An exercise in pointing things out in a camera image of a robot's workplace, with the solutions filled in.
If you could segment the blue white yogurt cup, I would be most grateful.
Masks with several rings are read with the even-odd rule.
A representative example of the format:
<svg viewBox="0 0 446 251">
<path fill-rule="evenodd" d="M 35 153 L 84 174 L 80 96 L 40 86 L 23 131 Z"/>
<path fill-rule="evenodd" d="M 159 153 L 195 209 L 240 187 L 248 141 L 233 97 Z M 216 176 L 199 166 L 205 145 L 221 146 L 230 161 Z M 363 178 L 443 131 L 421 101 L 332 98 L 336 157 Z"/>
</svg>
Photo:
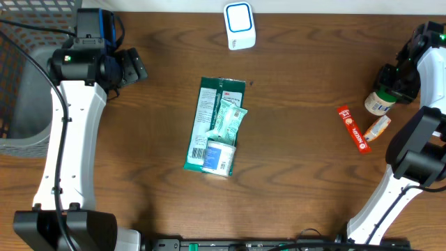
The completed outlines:
<svg viewBox="0 0 446 251">
<path fill-rule="evenodd" d="M 216 141 L 209 141 L 206 147 L 202 171 L 228 176 L 233 165 L 236 147 Z"/>
</svg>

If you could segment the white teal wipes packet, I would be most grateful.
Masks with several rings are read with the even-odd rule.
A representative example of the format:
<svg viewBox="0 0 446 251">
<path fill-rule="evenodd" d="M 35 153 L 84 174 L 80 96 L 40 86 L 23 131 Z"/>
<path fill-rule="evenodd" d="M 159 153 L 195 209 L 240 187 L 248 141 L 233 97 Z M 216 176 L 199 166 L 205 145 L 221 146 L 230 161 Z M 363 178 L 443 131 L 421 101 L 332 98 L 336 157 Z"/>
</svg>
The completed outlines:
<svg viewBox="0 0 446 251">
<path fill-rule="evenodd" d="M 215 126 L 205 136 L 213 141 L 235 146 L 238 129 L 246 114 L 246 109 L 221 99 Z"/>
</svg>

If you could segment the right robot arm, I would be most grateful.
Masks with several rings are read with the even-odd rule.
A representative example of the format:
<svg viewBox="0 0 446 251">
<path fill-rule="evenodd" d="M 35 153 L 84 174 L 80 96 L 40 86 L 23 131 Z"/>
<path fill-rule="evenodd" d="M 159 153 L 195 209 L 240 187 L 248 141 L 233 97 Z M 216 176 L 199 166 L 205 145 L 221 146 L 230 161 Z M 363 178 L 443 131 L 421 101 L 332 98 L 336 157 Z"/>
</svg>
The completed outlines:
<svg viewBox="0 0 446 251">
<path fill-rule="evenodd" d="M 382 244 L 384 233 L 405 206 L 431 185 L 445 179 L 445 25 L 419 25 L 396 55 L 396 65 L 385 64 L 374 82 L 365 107 L 375 113 L 385 103 L 410 104 L 420 109 L 392 138 L 385 155 L 386 170 L 374 193 L 346 225 L 342 243 Z"/>
</svg>

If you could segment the small orange box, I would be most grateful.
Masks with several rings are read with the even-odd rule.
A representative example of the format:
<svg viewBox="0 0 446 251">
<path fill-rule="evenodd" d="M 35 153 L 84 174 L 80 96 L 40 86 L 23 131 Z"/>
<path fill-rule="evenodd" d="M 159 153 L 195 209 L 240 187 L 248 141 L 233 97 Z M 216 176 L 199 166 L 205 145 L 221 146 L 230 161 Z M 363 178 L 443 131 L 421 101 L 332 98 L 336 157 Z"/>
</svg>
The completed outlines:
<svg viewBox="0 0 446 251">
<path fill-rule="evenodd" d="M 381 116 L 377 119 L 363 134 L 367 142 L 371 142 L 379 137 L 383 131 L 389 126 L 391 119 L 387 115 Z"/>
</svg>

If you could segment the green lid jar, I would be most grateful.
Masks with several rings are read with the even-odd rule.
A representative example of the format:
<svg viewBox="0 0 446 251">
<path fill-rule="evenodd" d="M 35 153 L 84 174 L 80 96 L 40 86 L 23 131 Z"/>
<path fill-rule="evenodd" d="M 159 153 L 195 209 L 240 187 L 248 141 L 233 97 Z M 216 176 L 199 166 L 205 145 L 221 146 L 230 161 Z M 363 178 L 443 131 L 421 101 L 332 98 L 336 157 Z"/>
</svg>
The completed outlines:
<svg viewBox="0 0 446 251">
<path fill-rule="evenodd" d="M 386 93 L 382 89 L 371 92 L 364 101 L 364 107 L 373 115 L 383 116 L 397 102 L 394 96 Z"/>
</svg>

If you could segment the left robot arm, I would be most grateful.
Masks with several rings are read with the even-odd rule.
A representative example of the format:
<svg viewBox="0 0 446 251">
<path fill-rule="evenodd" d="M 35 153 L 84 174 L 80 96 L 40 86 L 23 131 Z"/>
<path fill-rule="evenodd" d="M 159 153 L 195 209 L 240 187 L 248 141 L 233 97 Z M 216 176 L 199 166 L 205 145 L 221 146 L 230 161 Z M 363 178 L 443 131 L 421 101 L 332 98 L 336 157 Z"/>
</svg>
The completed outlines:
<svg viewBox="0 0 446 251">
<path fill-rule="evenodd" d="M 29 211 L 14 215 L 15 233 L 33 250 L 131 250 L 150 247 L 144 235 L 118 226 L 95 205 L 98 127 L 110 91 L 146 79 L 134 48 L 123 49 L 121 19 L 80 8 L 75 32 L 41 69 L 52 95 L 45 169 Z"/>
</svg>

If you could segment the red coffee stick sachet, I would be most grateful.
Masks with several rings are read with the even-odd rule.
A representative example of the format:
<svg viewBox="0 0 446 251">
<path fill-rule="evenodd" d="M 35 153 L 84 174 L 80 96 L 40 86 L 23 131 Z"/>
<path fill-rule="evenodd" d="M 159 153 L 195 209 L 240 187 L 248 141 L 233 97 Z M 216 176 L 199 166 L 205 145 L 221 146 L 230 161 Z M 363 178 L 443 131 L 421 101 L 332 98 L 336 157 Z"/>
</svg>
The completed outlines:
<svg viewBox="0 0 446 251">
<path fill-rule="evenodd" d="M 346 126 L 347 131 L 349 132 L 350 136 L 352 137 L 353 141 L 355 142 L 355 145 L 357 146 L 357 149 L 360 153 L 369 153 L 371 152 L 371 148 L 365 138 L 362 136 L 362 133 L 360 132 L 360 129 L 357 126 L 357 123 L 355 122 L 353 116 L 351 115 L 351 112 L 347 105 L 344 105 L 342 107 L 339 107 L 337 109 L 337 112 L 339 116 L 341 117 L 342 121 L 344 122 L 344 125 Z"/>
</svg>

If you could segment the green white glove package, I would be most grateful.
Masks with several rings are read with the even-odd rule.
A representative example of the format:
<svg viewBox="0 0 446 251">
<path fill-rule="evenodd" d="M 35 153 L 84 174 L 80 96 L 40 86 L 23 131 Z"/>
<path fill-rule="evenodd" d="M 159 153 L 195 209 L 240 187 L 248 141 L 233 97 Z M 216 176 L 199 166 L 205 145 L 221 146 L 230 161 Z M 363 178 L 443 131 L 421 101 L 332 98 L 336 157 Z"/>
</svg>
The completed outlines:
<svg viewBox="0 0 446 251">
<path fill-rule="evenodd" d="M 183 169 L 203 172 L 203 162 L 208 144 L 205 133 L 215 126 L 222 98 L 243 106 L 246 82 L 235 79 L 202 77 L 197 107 Z"/>
</svg>

